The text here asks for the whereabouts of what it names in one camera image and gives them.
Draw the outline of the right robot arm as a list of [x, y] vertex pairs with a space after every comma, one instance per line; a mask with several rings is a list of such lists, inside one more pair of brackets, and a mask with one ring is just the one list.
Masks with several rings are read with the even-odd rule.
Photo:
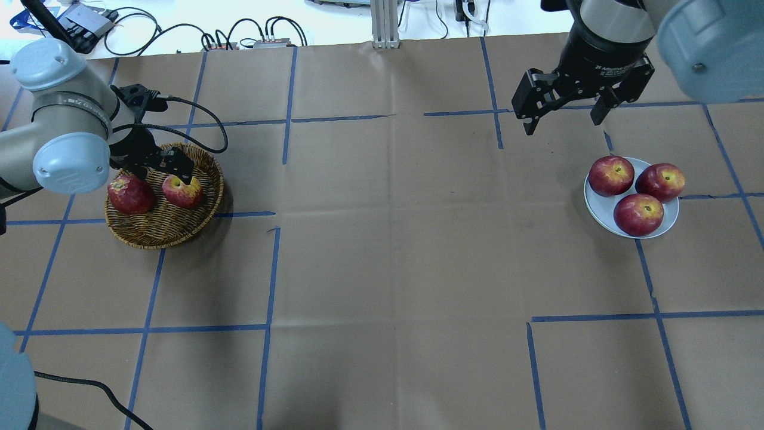
[[556, 68], [530, 68], [513, 95], [526, 134], [573, 101], [595, 99], [595, 125], [638, 101], [655, 73], [646, 54], [652, 42], [691, 100], [762, 95], [761, 1], [542, 1], [540, 7], [568, 11], [573, 24]]

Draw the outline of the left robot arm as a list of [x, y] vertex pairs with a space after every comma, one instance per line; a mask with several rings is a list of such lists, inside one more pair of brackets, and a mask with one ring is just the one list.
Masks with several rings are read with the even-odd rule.
[[156, 170], [190, 182], [191, 158], [178, 146], [161, 149], [143, 122], [147, 112], [167, 109], [167, 96], [140, 84], [107, 85], [85, 58], [52, 38], [19, 49], [9, 67], [32, 104], [30, 123], [2, 133], [2, 199], [38, 189], [90, 193], [111, 169], [140, 179]]

